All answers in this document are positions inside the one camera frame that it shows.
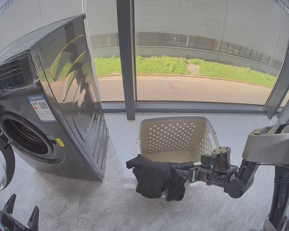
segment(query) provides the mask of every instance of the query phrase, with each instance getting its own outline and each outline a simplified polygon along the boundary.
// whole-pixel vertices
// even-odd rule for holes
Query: washing machine
[[[109,131],[85,18],[40,28],[0,52],[0,129],[34,169],[101,181]]]

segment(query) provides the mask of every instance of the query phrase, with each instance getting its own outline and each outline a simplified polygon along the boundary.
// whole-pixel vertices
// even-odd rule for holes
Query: black jacket
[[[189,170],[194,166],[191,161],[189,163],[169,163],[151,161],[150,159],[138,155],[126,162],[127,168],[133,168],[138,185],[136,192],[147,198],[159,198],[162,192],[168,189],[167,201],[181,200],[185,194],[185,182],[176,173],[177,169]]]

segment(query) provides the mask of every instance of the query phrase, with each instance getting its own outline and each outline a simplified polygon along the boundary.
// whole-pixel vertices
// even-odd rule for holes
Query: grass
[[[94,60],[98,76],[121,74],[121,61],[119,57],[95,58]],[[187,60],[182,57],[152,56],[150,58],[136,57],[137,74],[190,74],[187,64],[199,65],[200,75],[211,78],[222,78],[227,80],[239,80],[255,83],[266,87],[273,87],[276,77],[253,71],[249,67],[236,67],[214,62],[207,62],[203,59]]]
[[[236,67],[220,63],[207,62],[197,58],[190,59],[189,62],[191,64],[199,65],[200,73],[203,76],[256,83],[269,88],[273,87],[277,80],[277,78],[274,76],[253,71],[249,67]]]

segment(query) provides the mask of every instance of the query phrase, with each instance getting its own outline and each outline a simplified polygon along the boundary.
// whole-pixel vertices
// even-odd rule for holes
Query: laundry basket
[[[198,163],[218,146],[217,134],[202,116],[146,119],[138,133],[139,153],[152,161]]]

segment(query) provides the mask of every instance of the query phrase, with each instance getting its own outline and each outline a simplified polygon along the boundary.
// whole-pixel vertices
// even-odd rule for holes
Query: curb
[[[192,74],[147,74],[149,76],[165,76],[165,77],[170,77],[170,76],[176,76],[176,77],[193,77],[193,78],[200,78],[200,79],[211,79],[211,80],[224,80],[227,82],[237,82],[237,83],[246,83],[249,85],[256,85],[256,86],[261,86],[270,89],[268,86],[258,84],[258,83],[250,83],[250,82],[244,82],[240,80],[233,80],[233,79],[224,79],[224,78],[216,78],[216,77],[208,77],[208,76],[200,76],[200,75],[192,75]],[[115,77],[122,76],[122,74],[104,74],[104,75],[98,75],[100,77],[99,79],[115,79]]]

